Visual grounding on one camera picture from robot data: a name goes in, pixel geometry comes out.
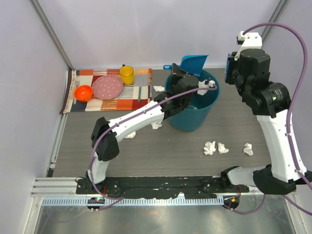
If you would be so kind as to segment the blue hand brush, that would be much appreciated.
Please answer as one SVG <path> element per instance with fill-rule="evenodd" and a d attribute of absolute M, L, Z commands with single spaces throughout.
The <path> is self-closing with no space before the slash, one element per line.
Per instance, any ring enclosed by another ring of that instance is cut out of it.
<path fill-rule="evenodd" d="M 227 84 L 232 84 L 232 78 L 231 78 L 231 64 L 232 64 L 233 56 L 231 53 L 228 54 L 227 56 L 227 62 L 226 62 L 226 69 L 225 69 L 225 77 L 224 80 Z"/>

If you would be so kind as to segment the blue dustpan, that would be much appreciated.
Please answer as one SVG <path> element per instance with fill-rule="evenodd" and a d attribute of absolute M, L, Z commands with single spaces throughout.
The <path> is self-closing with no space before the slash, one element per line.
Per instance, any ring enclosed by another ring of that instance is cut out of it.
<path fill-rule="evenodd" d="M 209 55 L 186 55 L 181 59 L 178 67 L 186 73 L 196 75 L 201 78 L 201 71 Z"/>

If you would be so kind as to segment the teal plastic bin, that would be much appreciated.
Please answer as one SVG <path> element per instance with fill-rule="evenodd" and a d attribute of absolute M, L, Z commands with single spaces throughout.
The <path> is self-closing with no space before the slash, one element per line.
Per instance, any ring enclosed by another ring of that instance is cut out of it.
<path fill-rule="evenodd" d="M 184 132 L 197 130 L 203 124 L 211 108 L 219 99 L 220 85 L 211 73 L 202 70 L 198 79 L 199 81 L 213 80 L 218 88 L 213 91 L 208 91 L 203 96 L 195 94 L 191 99 L 191 105 L 189 107 L 184 109 L 181 113 L 169 118 L 170 125 L 177 130 Z"/>

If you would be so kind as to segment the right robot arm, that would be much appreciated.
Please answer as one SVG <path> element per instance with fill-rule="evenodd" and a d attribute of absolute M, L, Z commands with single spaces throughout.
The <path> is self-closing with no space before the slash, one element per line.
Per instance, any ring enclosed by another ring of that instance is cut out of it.
<path fill-rule="evenodd" d="M 312 173 L 304 165 L 288 113 L 287 87 L 270 78 L 271 58 L 262 49 L 232 52 L 227 58 L 225 82 L 235 85 L 242 102 L 256 116 L 269 150 L 270 164 L 258 168 L 233 166 L 221 172 L 220 187 L 230 193 L 238 185 L 257 187 L 266 195 L 287 195 L 309 183 Z"/>

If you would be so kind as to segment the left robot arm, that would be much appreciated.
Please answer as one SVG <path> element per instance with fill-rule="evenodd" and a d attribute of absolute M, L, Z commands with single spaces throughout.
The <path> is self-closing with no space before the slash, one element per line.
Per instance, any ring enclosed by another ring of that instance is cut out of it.
<path fill-rule="evenodd" d="M 190 105 L 193 95 L 203 86 L 196 75 L 183 71 L 174 63 L 169 90 L 127 115 L 112 120 L 99 118 L 91 135 L 92 155 L 86 172 L 87 189 L 95 195 L 103 191 L 109 162 L 119 154 L 119 142 L 149 124 L 179 114 Z"/>

